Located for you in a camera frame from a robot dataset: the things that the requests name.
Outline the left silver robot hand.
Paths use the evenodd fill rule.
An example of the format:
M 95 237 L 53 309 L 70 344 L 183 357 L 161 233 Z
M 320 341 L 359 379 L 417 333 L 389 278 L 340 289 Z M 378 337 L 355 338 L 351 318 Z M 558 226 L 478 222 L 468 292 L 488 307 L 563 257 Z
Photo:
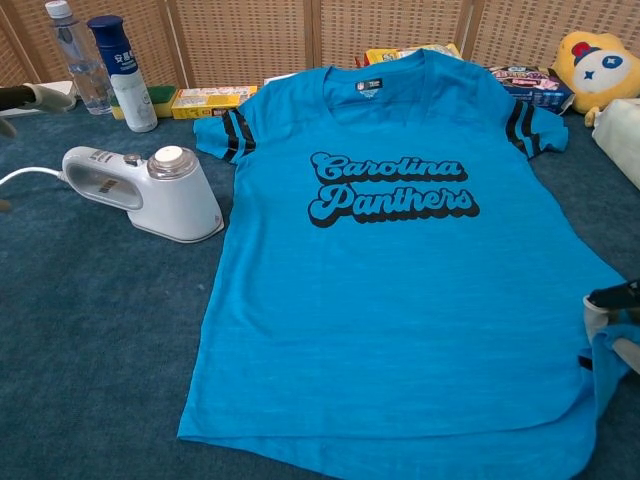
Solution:
M 1 111 L 12 109 L 39 110 L 49 113 L 64 113 L 75 105 L 75 97 L 53 90 L 51 88 L 24 83 L 18 86 L 1 88 Z M 15 170 L 1 179 L 1 185 L 14 178 L 28 174 L 42 173 L 66 181 L 65 174 L 60 170 L 45 167 L 26 167 Z

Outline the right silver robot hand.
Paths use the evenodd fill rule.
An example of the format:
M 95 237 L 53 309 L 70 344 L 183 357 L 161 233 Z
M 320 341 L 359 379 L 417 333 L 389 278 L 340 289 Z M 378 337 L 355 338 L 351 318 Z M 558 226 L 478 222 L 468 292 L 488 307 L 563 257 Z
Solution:
M 589 343 L 622 310 L 639 308 L 639 280 L 596 289 L 583 298 L 584 325 Z M 625 337 L 611 342 L 612 350 L 635 373 L 639 373 L 639 343 Z

